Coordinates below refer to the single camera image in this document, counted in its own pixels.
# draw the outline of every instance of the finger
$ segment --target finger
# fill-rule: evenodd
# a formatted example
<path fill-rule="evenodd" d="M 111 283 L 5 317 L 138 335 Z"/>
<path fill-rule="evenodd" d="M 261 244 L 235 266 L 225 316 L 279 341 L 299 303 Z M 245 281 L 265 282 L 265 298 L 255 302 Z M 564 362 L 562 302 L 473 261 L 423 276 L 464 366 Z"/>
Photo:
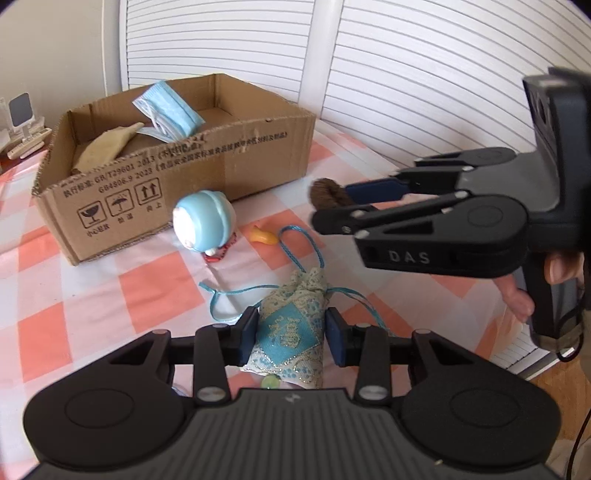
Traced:
<path fill-rule="evenodd" d="M 551 285 L 565 282 L 583 273 L 583 254 L 554 252 L 544 262 L 544 277 Z"/>
<path fill-rule="evenodd" d="M 501 292 L 503 301 L 513 314 L 515 314 L 517 319 L 521 322 L 526 322 L 534 313 L 534 301 L 527 292 L 517 288 L 513 275 L 495 278 L 493 282 Z"/>

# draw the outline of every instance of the blue cord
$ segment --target blue cord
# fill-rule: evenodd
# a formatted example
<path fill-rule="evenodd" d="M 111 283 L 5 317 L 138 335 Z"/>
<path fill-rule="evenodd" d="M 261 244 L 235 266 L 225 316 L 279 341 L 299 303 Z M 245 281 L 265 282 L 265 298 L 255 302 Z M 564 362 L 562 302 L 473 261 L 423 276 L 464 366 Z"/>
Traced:
<path fill-rule="evenodd" d="M 285 254 L 290 258 L 290 260 L 293 263 L 295 263 L 295 266 L 297 268 L 299 268 L 303 273 L 306 273 L 306 269 L 303 267 L 303 265 L 300 263 L 300 261 L 296 258 L 296 256 L 293 253 L 291 253 L 291 250 L 289 248 L 287 248 L 287 245 L 285 243 L 283 243 L 283 240 L 281 240 L 281 236 L 283 235 L 283 233 L 287 232 L 288 230 L 294 230 L 296 232 L 304 234 L 304 236 L 310 242 L 310 245 L 312 245 L 312 247 L 316 251 L 316 255 L 318 255 L 318 262 L 320 263 L 320 268 L 324 268 L 324 258 L 322 257 L 322 253 L 320 252 L 318 245 L 316 245 L 316 242 L 314 242 L 314 239 L 311 237 L 311 235 L 300 226 L 288 225 L 288 226 L 283 227 L 279 231 L 279 244 L 281 245 L 281 248 L 283 249 Z"/>
<path fill-rule="evenodd" d="M 300 261 L 297 259 L 297 257 L 291 252 L 291 250 L 287 247 L 287 245 L 285 243 L 283 243 L 283 240 L 281 240 L 281 237 L 283 236 L 283 234 L 285 232 L 287 232 L 288 230 L 293 230 L 293 231 L 302 233 L 308 239 L 308 241 L 310 242 L 310 245 L 312 245 L 312 247 L 314 248 L 314 251 L 316 252 L 316 255 L 318 256 L 318 262 L 320 264 L 320 268 L 324 268 L 324 266 L 325 266 L 324 257 L 322 256 L 322 253 L 320 252 L 318 245 L 316 245 L 316 242 L 314 242 L 314 239 L 312 238 L 312 236 L 308 232 L 306 232 L 305 229 L 303 229 L 300 226 L 287 225 L 279 231 L 279 244 L 281 245 L 281 248 L 283 249 L 283 251 L 285 252 L 287 257 L 289 257 L 289 259 L 295 264 L 295 266 L 303 273 L 306 273 L 306 269 L 304 268 L 304 266 L 300 263 Z M 239 316 L 237 316 L 237 317 L 234 317 L 233 319 L 219 319 L 215 316 L 213 310 L 214 310 L 214 308 L 217 304 L 217 301 L 219 300 L 219 297 L 221 295 L 238 295 L 240 293 L 255 290 L 257 288 L 279 288 L 279 285 L 267 284 L 267 285 L 256 285 L 254 287 L 242 288 L 240 290 L 219 291 L 219 290 L 216 290 L 215 288 L 209 287 L 207 284 L 205 284 L 202 281 L 199 282 L 199 286 L 202 289 L 208 291 L 209 293 L 213 293 L 213 297 L 211 299 L 211 302 L 209 303 L 209 313 L 216 322 L 231 322 L 231 321 L 239 318 Z M 375 319 L 376 323 L 381 328 L 386 330 L 389 335 L 394 336 L 394 334 L 390 331 L 390 329 L 388 329 L 388 327 L 386 326 L 386 324 L 382 320 L 382 317 L 380 316 L 378 311 L 371 305 L 371 302 L 360 292 L 353 290 L 352 288 L 330 287 L 326 290 L 326 293 L 342 293 L 343 295 L 349 297 L 350 299 L 358 301 L 361 305 L 363 305 L 367 309 L 367 311 L 371 314 L 371 316 Z M 260 307 L 261 303 L 262 303 L 262 300 L 257 302 L 257 304 L 254 305 L 254 307 L 256 307 L 256 308 Z"/>

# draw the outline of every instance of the blue face mask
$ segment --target blue face mask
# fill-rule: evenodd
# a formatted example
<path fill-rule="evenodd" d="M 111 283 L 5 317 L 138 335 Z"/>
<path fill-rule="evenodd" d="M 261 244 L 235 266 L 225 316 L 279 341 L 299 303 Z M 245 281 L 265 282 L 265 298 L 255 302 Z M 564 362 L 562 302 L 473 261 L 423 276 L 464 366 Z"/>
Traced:
<path fill-rule="evenodd" d="M 205 123 L 180 95 L 161 80 L 154 83 L 133 104 L 152 120 L 153 127 L 138 133 L 156 137 L 164 142 L 176 142 L 193 135 Z"/>

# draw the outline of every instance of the yellow plastic toy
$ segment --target yellow plastic toy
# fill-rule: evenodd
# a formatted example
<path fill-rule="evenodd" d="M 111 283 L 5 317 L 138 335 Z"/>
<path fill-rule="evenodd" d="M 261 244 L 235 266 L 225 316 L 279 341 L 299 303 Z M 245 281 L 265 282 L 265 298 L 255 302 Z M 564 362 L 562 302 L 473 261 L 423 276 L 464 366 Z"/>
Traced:
<path fill-rule="evenodd" d="M 248 239 L 251 242 L 260 242 L 265 245 L 276 245 L 279 243 L 279 237 L 272 232 L 261 230 L 259 227 L 254 226 L 248 234 Z"/>

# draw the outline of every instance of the pink checkered tablecloth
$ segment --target pink checkered tablecloth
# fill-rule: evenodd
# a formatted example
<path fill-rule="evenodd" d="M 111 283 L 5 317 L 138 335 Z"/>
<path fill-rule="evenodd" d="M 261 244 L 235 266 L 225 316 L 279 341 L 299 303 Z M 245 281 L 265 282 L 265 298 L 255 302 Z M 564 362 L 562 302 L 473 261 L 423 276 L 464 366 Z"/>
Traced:
<path fill-rule="evenodd" d="M 170 229 L 138 245 L 77 267 L 68 264 L 30 196 L 43 154 L 0 177 L 0 479 L 17 479 L 35 465 L 22 429 L 22 412 L 40 389 L 155 328 L 192 335 L 212 323 L 205 280 L 222 290 L 282 283 L 294 269 L 278 246 L 251 244 L 244 232 L 256 224 L 277 231 L 307 226 L 310 183 L 330 177 L 341 184 L 383 177 L 394 168 L 346 134 L 318 122 L 308 175 L 238 201 L 239 239 L 226 258 L 205 264 L 184 249 Z M 310 245 L 295 232 L 284 237 L 304 266 L 315 264 Z M 353 241 L 315 236 L 326 259 L 328 281 L 366 295 L 400 336 L 429 328 L 484 357 L 510 344 L 521 324 L 506 312 L 490 281 L 369 270 Z M 264 293 L 220 302 L 220 315 L 236 315 Z M 350 323 L 372 322 L 360 305 L 334 296 Z M 228 368 L 232 391 L 253 385 L 251 374 Z M 405 368 L 393 368 L 394 390 L 409 389 Z M 180 367 L 175 383 L 190 390 L 191 371 Z M 351 388 L 353 368 L 325 355 L 325 387 Z"/>

